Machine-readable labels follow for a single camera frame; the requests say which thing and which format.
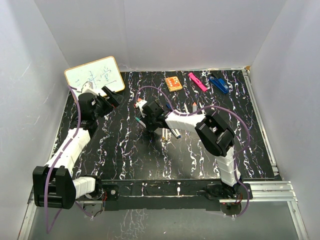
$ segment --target pink highlighter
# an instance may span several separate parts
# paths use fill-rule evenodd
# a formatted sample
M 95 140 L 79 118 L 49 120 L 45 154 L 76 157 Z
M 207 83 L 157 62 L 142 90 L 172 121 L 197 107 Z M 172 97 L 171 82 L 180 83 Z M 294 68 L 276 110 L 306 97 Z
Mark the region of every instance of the pink highlighter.
M 191 79 L 195 82 L 195 84 L 198 85 L 199 88 L 201 88 L 202 91 L 205 92 L 205 91 L 208 90 L 208 89 L 205 87 L 205 85 L 203 85 L 202 82 L 201 82 L 198 78 L 196 78 L 196 76 L 195 76 L 192 72 L 190 72 L 190 73 L 188 74 L 188 76 L 189 76 L 189 78 L 191 78 Z

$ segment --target orange sticky note pad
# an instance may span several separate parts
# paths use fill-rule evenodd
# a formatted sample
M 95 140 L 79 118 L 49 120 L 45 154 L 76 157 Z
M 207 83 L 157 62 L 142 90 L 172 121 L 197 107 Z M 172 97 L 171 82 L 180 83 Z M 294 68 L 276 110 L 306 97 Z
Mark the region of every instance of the orange sticky note pad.
M 170 92 L 178 91 L 183 88 L 178 77 L 176 76 L 166 78 L 165 83 Z

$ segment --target black bracket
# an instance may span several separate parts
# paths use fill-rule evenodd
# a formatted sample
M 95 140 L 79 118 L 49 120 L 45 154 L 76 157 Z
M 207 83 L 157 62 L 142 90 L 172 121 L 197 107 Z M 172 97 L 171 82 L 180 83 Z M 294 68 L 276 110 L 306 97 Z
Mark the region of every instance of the black bracket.
M 242 194 L 243 199 L 247 199 L 247 192 L 245 188 L 238 183 L 234 187 L 228 186 L 222 182 L 222 184 L 208 184 L 203 190 L 199 191 L 198 196 L 205 196 L 209 200 L 225 200 L 225 199 L 237 199 L 239 194 Z M 251 186 L 249 183 L 244 183 L 249 192 L 249 199 L 253 198 Z
M 140 120 L 146 125 L 146 129 L 153 132 L 157 128 L 169 129 L 165 119 L 169 111 L 164 111 L 156 101 L 148 101 L 142 107 L 145 117 Z
M 205 149 L 214 156 L 226 156 L 235 144 L 235 132 L 213 110 L 208 110 L 205 118 L 195 126 Z
M 45 184 L 49 172 L 48 166 L 37 166 L 33 170 L 34 203 L 45 206 Z M 54 168 L 48 186 L 48 207 L 70 209 L 76 200 L 76 188 L 67 168 Z
M 117 184 L 103 184 L 103 191 L 106 193 L 107 201 L 116 201 L 119 198 L 119 186 Z

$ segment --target whiteboard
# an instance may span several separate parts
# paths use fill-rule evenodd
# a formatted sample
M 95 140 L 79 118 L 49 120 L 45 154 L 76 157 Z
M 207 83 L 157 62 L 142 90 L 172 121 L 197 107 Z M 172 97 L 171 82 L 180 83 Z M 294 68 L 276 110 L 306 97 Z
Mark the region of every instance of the whiteboard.
M 88 82 L 101 96 L 106 95 L 101 90 L 103 86 L 114 92 L 125 89 L 125 83 L 113 56 L 69 68 L 64 71 L 64 75 L 68 84 L 71 87 L 77 88 L 77 91 L 75 91 L 77 97 L 81 94 L 81 89 Z

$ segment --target blue stapler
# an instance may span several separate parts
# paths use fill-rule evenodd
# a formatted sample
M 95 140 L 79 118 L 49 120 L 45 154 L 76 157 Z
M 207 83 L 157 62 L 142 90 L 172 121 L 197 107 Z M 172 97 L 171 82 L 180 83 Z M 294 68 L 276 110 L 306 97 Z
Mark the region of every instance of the blue stapler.
M 222 78 L 217 78 L 213 74 L 209 76 L 209 81 L 213 83 L 218 89 L 221 90 L 224 94 L 229 93 L 229 88 L 225 81 L 222 80 Z

